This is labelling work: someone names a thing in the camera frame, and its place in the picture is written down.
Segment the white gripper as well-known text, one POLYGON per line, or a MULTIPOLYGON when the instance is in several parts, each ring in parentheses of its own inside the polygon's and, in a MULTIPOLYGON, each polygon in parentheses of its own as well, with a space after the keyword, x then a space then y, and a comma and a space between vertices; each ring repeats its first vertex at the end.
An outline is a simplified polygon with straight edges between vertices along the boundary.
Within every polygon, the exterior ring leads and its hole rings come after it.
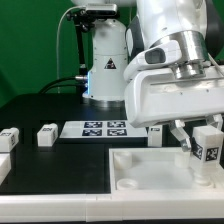
POLYGON ((182 150, 190 152, 190 137, 183 121, 206 117, 208 125, 222 130, 224 65, 204 65, 202 77, 178 79, 171 67, 181 56, 175 40, 139 53, 124 71, 125 108, 134 127, 170 122, 170 132, 182 150))

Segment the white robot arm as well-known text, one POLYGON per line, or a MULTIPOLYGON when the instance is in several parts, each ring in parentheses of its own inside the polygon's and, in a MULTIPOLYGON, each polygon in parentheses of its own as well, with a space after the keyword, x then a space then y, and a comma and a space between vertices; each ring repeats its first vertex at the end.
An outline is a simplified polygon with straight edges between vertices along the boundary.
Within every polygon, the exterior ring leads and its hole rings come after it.
POLYGON ((124 71, 126 116, 137 127, 168 124, 185 151, 188 121, 220 129, 224 66, 213 56, 224 31, 212 0, 134 0, 126 31, 130 62, 124 71))

